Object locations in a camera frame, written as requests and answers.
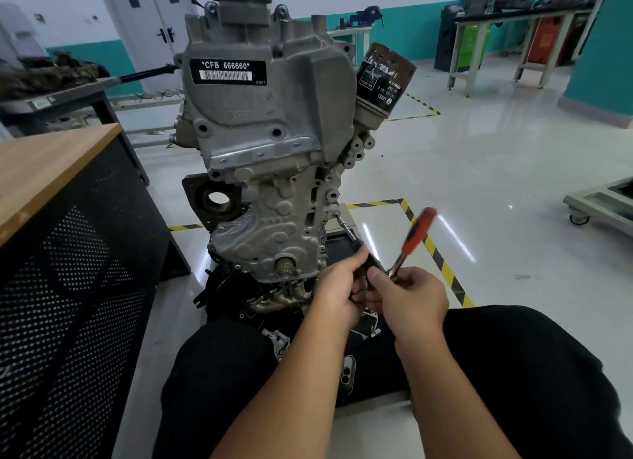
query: caster wheel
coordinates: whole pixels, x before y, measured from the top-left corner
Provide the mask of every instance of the caster wheel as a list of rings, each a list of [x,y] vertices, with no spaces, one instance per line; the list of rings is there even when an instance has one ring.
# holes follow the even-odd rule
[[[582,226],[583,224],[588,223],[590,219],[590,216],[577,216],[574,214],[569,215],[569,221],[576,226]]]

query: barcode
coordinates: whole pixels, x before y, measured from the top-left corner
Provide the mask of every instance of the barcode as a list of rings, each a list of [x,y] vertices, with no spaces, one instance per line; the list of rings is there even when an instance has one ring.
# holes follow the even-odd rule
[[[200,79],[214,81],[252,81],[253,73],[251,71],[209,71],[207,69],[201,69]]]

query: red screwdriver handle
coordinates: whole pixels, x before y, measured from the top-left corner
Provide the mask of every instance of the red screwdriver handle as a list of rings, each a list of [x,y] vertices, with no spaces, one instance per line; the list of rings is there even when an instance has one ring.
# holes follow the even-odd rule
[[[426,238],[436,215],[437,209],[424,208],[415,224],[411,226],[409,234],[407,234],[407,238],[405,239],[405,243],[402,245],[403,256],[408,256],[413,253],[415,248],[422,242],[422,239]]]

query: black perforated metal panel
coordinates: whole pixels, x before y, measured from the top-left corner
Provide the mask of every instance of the black perforated metal panel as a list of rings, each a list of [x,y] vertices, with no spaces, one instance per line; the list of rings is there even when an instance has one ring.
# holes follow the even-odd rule
[[[169,240],[114,142],[0,248],[0,456],[111,455]]]

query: black pants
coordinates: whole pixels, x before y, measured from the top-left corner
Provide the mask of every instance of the black pants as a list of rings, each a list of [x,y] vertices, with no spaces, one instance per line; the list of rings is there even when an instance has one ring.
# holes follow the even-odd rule
[[[602,364],[545,315],[522,306],[450,310],[444,335],[522,458],[633,458]],[[351,400],[406,390],[393,337],[367,344],[354,353]],[[271,341],[252,327],[216,321],[200,328],[163,388],[154,458],[208,458],[276,365]]]

